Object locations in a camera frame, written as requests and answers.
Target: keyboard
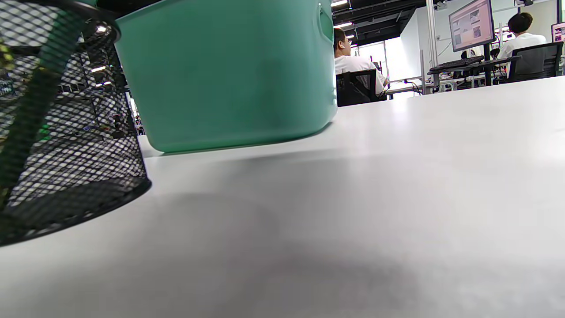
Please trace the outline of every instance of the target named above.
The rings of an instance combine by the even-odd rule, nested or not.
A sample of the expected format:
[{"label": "keyboard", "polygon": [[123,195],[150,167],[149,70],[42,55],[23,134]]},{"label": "keyboard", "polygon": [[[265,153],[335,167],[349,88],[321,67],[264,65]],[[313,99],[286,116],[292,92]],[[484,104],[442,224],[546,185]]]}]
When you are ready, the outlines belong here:
[{"label": "keyboard", "polygon": [[481,62],[483,59],[485,59],[485,57],[482,56],[482,55],[477,56],[477,57],[458,59],[457,61],[451,61],[451,62],[440,64],[436,67],[432,67],[432,68],[430,68],[430,72],[439,71],[439,70],[446,70],[448,68],[454,68],[454,67],[468,66],[468,65],[471,65],[471,64],[474,64],[474,63],[477,63],[477,62]]}]

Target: monitor screen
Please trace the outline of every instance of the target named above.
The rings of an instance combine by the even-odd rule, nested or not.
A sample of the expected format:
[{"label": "monitor screen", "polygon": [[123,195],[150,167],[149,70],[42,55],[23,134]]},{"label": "monitor screen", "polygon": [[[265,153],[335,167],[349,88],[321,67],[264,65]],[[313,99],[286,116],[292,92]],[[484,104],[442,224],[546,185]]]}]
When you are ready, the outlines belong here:
[{"label": "monitor screen", "polygon": [[551,34],[553,35],[553,42],[565,41],[565,22],[554,24],[551,26]]},{"label": "monitor screen", "polygon": [[490,0],[475,0],[449,15],[453,52],[494,41]]}]

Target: office chair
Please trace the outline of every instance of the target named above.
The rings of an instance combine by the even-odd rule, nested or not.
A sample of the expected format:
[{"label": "office chair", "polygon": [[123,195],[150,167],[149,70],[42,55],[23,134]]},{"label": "office chair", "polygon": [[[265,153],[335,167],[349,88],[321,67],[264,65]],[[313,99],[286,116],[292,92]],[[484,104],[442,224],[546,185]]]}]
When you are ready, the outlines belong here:
[{"label": "office chair", "polygon": [[563,42],[548,43],[516,49],[512,56],[522,59],[510,63],[510,74],[505,82],[552,78],[558,75]]},{"label": "office chair", "polygon": [[377,70],[368,70],[337,75],[337,106],[343,107],[386,100],[386,96],[379,97],[375,93],[376,72]]}]

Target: black mesh pencil holder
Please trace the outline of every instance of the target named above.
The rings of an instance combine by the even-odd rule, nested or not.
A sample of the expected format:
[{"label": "black mesh pencil holder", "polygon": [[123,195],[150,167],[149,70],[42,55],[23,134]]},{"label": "black mesh pencil holder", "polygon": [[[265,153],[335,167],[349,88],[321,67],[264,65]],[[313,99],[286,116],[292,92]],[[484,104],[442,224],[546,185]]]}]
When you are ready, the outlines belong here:
[{"label": "black mesh pencil holder", "polygon": [[119,36],[80,2],[0,1],[0,245],[88,221],[150,188]]}]

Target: white desk surface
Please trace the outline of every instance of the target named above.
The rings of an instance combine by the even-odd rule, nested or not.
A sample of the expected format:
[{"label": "white desk surface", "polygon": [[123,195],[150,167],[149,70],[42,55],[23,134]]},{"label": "white desk surface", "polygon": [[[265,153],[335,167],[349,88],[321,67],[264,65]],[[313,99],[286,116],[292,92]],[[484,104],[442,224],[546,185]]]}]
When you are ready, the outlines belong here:
[{"label": "white desk surface", "polygon": [[308,139],[149,157],[145,196],[0,248],[0,316],[563,318],[560,87],[352,106]]}]

